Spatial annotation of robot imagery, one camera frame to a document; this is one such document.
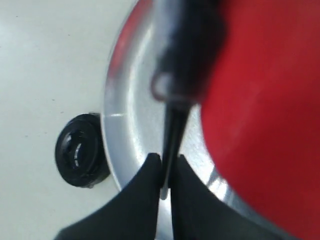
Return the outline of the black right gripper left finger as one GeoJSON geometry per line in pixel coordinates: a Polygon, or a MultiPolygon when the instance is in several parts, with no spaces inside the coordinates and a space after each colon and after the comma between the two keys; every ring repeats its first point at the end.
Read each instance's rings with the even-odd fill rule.
{"type": "Polygon", "coordinates": [[[162,163],[156,153],[121,192],[84,219],[63,228],[57,240],[153,240],[156,237],[162,163]]]}

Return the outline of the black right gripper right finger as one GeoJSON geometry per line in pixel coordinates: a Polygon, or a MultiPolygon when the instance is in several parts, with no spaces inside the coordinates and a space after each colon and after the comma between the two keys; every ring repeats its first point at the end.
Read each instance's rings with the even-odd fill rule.
{"type": "Polygon", "coordinates": [[[170,198],[175,240],[282,239],[219,200],[198,178],[184,155],[173,164],[170,198]]]}

